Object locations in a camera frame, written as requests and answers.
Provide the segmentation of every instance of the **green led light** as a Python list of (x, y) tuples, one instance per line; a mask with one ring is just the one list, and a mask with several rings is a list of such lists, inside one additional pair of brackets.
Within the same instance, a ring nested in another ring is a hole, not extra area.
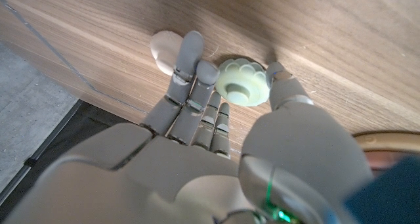
[(286, 222), (290, 222), (290, 217), (284, 214), (282, 211), (278, 212), (278, 216)]
[(301, 223), (297, 217), (295, 217), (292, 213), (278, 207), (277, 205), (271, 203), (270, 195), (271, 195), (271, 188), (272, 188), (272, 180), (270, 179), (267, 184), (267, 192), (266, 192), (266, 204), (264, 209), (271, 213), (271, 216), (274, 221), (281, 221), (281, 222), (288, 222), (288, 223)]

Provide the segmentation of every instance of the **gray floor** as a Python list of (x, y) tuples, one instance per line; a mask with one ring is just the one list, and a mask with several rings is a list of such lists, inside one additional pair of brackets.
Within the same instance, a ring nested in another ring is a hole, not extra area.
[(0, 42), (0, 191), (76, 101)]

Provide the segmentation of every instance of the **blue object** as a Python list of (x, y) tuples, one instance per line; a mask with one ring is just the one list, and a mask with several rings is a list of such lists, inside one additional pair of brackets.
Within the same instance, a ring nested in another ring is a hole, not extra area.
[(420, 158), (404, 158), (345, 206), (360, 223), (420, 223)]

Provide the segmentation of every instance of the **robot finger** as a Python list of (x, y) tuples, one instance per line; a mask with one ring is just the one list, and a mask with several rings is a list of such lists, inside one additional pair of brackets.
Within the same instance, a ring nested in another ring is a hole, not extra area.
[(210, 150), (211, 139), (215, 130), (215, 122), (219, 104), (221, 103), (221, 95), (214, 92), (204, 110), (201, 122), (198, 125), (197, 131), (194, 134), (191, 145), (200, 146), (205, 150)]
[(199, 32), (191, 31), (185, 35), (166, 95), (143, 120), (142, 127), (155, 135), (168, 132), (190, 94), (203, 50), (204, 39)]
[(229, 145), (229, 104), (224, 102), (219, 108), (216, 119), (215, 133), (211, 140), (210, 151), (230, 159)]
[(197, 31), (185, 35), (175, 64), (175, 69), (166, 92), (172, 101), (184, 104), (190, 95), (198, 62), (203, 54), (204, 39)]
[(218, 77), (219, 69), (214, 64), (205, 60), (201, 60), (198, 63), (196, 82), (189, 99), (182, 107), (177, 120), (168, 134), (169, 139), (183, 145), (191, 143)]

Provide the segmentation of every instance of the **wooden surface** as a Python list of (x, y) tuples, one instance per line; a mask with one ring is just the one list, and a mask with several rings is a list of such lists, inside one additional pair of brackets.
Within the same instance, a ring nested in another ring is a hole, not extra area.
[[(314, 102), (351, 133), (420, 131), (419, 0), (7, 2), (70, 66), (51, 59), (50, 49), (38, 49), (42, 42), (23, 39), (16, 23), (3, 22), (2, 11), (1, 31), (8, 30), (1, 35), (23, 57), (27, 51), (48, 60), (50, 64), (41, 64), (47, 75), (83, 92), (84, 100), (136, 123), (169, 84), (150, 53), (151, 36), (160, 30), (181, 35), (198, 30), (205, 38), (204, 59), (216, 64), (239, 55), (264, 64), (276, 56)], [(94, 90), (80, 77), (67, 76), (74, 70)], [(267, 104), (232, 105), (234, 150), (240, 150), (253, 122), (268, 111)], [(238, 154), (232, 154), (237, 160)]]

